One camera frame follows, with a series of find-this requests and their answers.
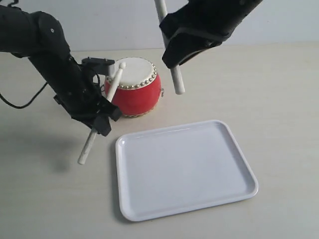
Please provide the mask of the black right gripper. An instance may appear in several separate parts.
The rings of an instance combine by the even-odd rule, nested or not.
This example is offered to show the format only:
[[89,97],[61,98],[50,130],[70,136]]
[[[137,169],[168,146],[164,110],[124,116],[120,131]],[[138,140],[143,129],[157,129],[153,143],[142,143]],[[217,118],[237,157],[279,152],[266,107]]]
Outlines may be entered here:
[[190,0],[159,24],[169,40],[162,61],[174,68],[219,46],[246,16],[245,0]]

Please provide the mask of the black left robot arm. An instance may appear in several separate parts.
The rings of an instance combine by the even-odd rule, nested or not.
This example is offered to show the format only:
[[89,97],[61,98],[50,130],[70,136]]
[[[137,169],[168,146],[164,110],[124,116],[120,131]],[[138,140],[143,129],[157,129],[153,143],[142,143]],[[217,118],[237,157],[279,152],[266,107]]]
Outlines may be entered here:
[[55,101],[72,119],[107,136],[109,120],[122,115],[118,106],[103,97],[94,77],[110,76],[115,61],[73,58],[60,22],[42,11],[28,13],[12,4],[0,7],[0,50],[26,57],[56,93]]

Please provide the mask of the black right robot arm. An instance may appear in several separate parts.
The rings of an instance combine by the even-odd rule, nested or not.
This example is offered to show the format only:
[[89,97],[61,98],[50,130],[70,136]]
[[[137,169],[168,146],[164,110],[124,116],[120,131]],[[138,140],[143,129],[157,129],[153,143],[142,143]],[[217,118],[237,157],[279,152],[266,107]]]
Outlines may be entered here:
[[172,69],[230,38],[259,0],[190,0],[159,24],[168,40],[162,56]]

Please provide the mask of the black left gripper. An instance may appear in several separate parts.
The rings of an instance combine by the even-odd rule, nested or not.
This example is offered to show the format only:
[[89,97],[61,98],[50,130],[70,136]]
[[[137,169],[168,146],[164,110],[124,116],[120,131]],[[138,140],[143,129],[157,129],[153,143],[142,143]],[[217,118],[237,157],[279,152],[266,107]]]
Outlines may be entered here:
[[109,117],[118,121],[122,112],[102,96],[100,76],[82,64],[66,62],[54,77],[53,89],[56,101],[74,120],[92,124],[97,134],[107,136],[111,132]]

